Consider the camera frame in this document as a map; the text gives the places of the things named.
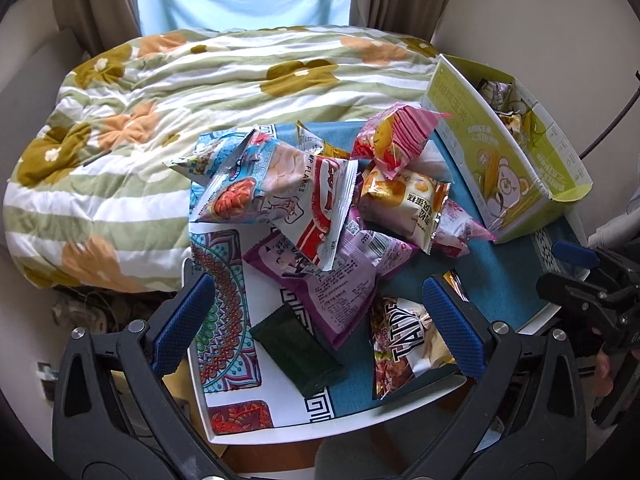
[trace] cardboard box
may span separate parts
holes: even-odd
[[[482,78],[512,85],[503,111],[522,115],[520,145],[475,90]],[[498,243],[544,227],[593,186],[562,130],[511,75],[440,55],[421,104],[453,115],[437,131]]]

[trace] mandala pattern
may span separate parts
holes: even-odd
[[[196,336],[202,389],[213,393],[260,386],[238,231],[190,236],[195,263],[216,282],[214,303]]]
[[[209,408],[209,419],[213,432],[218,435],[273,428],[269,407],[263,400]]]

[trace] bed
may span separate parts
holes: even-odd
[[[418,105],[427,42],[354,27],[176,30],[64,79],[4,195],[8,249],[37,286],[180,288],[190,181],[163,162],[232,126],[364,120]]]

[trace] bolt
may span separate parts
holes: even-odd
[[[566,339],[566,333],[564,330],[560,330],[559,328],[555,328],[551,334],[554,339],[557,339],[558,341],[564,341]]]
[[[509,331],[509,325],[507,325],[503,321],[496,321],[492,325],[492,328],[494,329],[494,332],[497,334],[506,334]]]
[[[84,335],[84,327],[78,326],[71,332],[71,339],[80,339]]]
[[[137,333],[143,330],[144,327],[145,327],[144,321],[142,321],[141,319],[134,319],[131,323],[129,323],[129,326],[127,327],[127,329],[129,330],[129,332]]]

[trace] black cable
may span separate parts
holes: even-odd
[[[636,77],[638,78],[638,80],[640,80],[640,72],[636,71]],[[629,102],[626,104],[626,106],[622,109],[622,111],[618,114],[618,116],[613,119],[613,122],[607,127],[606,130],[604,130],[596,140],[594,140],[590,146],[584,150],[581,154],[580,154],[580,160],[583,160],[587,155],[589,155],[593,149],[600,144],[604,138],[606,136],[608,136],[611,131],[613,130],[613,128],[615,128],[616,126],[618,126],[618,123],[622,120],[622,118],[626,115],[626,113],[631,110],[631,107],[636,104],[636,101],[638,101],[638,98],[640,97],[640,87],[638,87],[638,90],[636,90],[636,93],[633,94],[633,96],[631,97],[631,99],[629,99]]]

